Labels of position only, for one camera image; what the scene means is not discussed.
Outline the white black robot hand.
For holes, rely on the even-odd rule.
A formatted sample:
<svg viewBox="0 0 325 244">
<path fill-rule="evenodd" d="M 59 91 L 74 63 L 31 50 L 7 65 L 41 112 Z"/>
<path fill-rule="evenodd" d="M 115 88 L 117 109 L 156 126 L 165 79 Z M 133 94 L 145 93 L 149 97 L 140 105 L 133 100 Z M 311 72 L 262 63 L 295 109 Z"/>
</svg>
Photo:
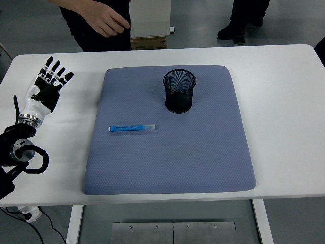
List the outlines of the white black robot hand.
<svg viewBox="0 0 325 244">
<path fill-rule="evenodd" d="M 43 120 L 54 111 L 61 89 L 74 76 L 72 72 L 65 74 L 65 70 L 65 67 L 60 67 L 60 61 L 54 62 L 53 57 L 48 58 L 26 93 L 22 115 Z"/>
</svg>

